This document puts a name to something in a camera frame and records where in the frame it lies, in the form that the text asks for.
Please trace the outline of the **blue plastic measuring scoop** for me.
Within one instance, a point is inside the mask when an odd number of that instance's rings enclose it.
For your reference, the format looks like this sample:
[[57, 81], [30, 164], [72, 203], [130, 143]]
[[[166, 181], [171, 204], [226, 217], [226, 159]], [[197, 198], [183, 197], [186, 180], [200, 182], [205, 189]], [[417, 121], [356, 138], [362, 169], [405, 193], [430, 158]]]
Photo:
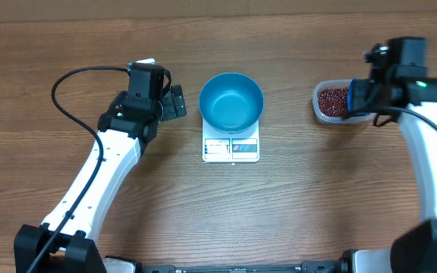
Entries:
[[347, 93], [347, 113], [349, 114], [351, 110], [353, 109], [353, 96], [354, 96], [354, 90], [355, 90], [355, 84], [357, 80], [353, 79], [350, 82], [350, 85], [348, 87], [348, 93]]

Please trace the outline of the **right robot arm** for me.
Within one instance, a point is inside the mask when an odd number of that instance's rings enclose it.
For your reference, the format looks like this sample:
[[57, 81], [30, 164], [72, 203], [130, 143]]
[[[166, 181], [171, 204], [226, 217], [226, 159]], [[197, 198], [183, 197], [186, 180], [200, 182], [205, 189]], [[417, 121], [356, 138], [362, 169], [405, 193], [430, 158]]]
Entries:
[[369, 77], [352, 80], [346, 118], [386, 116], [403, 134], [420, 197], [420, 223], [387, 249], [357, 250], [352, 272], [437, 272], [437, 78], [429, 77], [426, 40], [399, 37], [366, 52]]

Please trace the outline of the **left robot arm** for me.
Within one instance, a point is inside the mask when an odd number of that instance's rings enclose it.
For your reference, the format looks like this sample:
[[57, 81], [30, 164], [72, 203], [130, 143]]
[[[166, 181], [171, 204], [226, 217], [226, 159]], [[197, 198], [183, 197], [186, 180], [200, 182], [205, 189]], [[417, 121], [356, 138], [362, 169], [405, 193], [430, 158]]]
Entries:
[[158, 125], [186, 115], [182, 88], [152, 58], [128, 63], [128, 89], [92, 130], [92, 150], [62, 200], [40, 226], [23, 225], [14, 238], [18, 272], [139, 272], [129, 259], [102, 258], [97, 243], [122, 182], [156, 137]]

